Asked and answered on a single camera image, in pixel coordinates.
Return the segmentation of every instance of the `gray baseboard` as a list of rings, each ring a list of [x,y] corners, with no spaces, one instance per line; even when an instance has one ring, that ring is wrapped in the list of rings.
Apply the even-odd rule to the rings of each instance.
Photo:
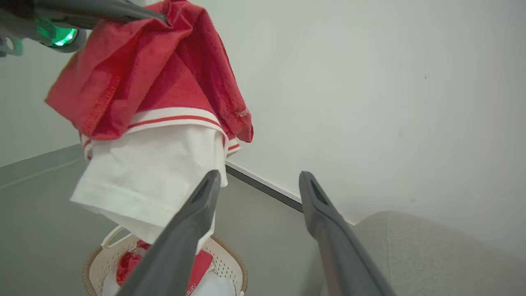
[[[80,144],[0,167],[0,189],[84,158]]]
[[[236,170],[236,168],[231,167],[227,164],[227,173],[231,176],[234,176],[241,181],[247,183],[248,185],[256,188],[257,190],[266,193],[268,196],[273,197],[277,199],[278,201],[288,205],[289,207],[295,209],[298,212],[303,213],[303,208],[301,206],[301,203],[291,199],[290,197],[270,188],[269,186],[266,186],[265,184],[259,182],[258,180],[255,180],[245,174],[243,172],[240,172]]]

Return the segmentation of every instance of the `laundry basket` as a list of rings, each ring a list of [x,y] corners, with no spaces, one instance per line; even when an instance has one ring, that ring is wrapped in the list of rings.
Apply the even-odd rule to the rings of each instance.
[[[82,269],[82,282],[86,288],[88,296],[99,296],[102,294],[104,279],[114,268],[117,268],[120,257],[126,251],[133,250],[137,246],[138,237],[129,234],[115,243],[110,241],[122,230],[121,226],[113,229],[104,238],[100,247],[89,256]],[[247,269],[242,260],[232,249],[221,242],[218,238],[212,237],[208,240],[203,250],[210,253],[213,258],[215,268],[213,273],[234,283],[236,296],[243,296],[247,290],[248,278]]]

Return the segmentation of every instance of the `gray sofa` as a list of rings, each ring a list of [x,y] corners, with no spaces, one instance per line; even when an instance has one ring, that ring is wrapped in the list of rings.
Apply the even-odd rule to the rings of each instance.
[[[353,230],[397,296],[526,296],[526,262],[438,223],[379,212]]]

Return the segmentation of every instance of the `white wall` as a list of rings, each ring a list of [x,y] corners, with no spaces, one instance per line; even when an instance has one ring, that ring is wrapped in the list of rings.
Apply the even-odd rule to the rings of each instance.
[[[22,57],[0,58],[0,166],[78,143],[78,132],[44,103],[71,54],[24,40]]]
[[[423,216],[526,258],[526,2],[198,1],[254,118],[232,161],[351,222]]]

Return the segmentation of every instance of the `red stripe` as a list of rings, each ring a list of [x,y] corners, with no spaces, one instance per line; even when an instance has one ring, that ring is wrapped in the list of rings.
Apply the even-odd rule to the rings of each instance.
[[[206,121],[206,122],[209,122],[209,123],[213,123],[215,125],[217,125],[218,127],[221,127],[221,125],[211,119],[208,119],[206,117],[201,117],[201,116],[194,116],[194,115],[178,115],[178,116],[170,116],[170,117],[163,117],[163,118],[159,118],[159,119],[152,119],[152,120],[146,120],[146,121],[141,121],[141,122],[137,122],[137,123],[134,123],[130,126],[128,126],[129,129],[131,129],[132,127],[136,127],[136,126],[140,126],[140,125],[143,125],[143,124],[149,124],[149,123],[157,123],[157,122],[163,122],[163,121],[169,121],[169,120],[179,120],[179,119],[194,119],[194,120],[202,120],[202,121]]]
[[[235,148],[237,148],[237,147],[239,147],[239,144],[236,144],[236,145],[234,145],[234,146],[229,147],[229,148],[228,148],[228,151],[230,151],[230,150],[232,150],[232,149],[235,149]]]
[[[86,141],[86,143],[84,143],[84,147],[83,147],[83,148],[85,149],[86,146],[89,145],[91,142],[92,142],[92,140],[91,140],[91,139],[88,139],[88,141]]]

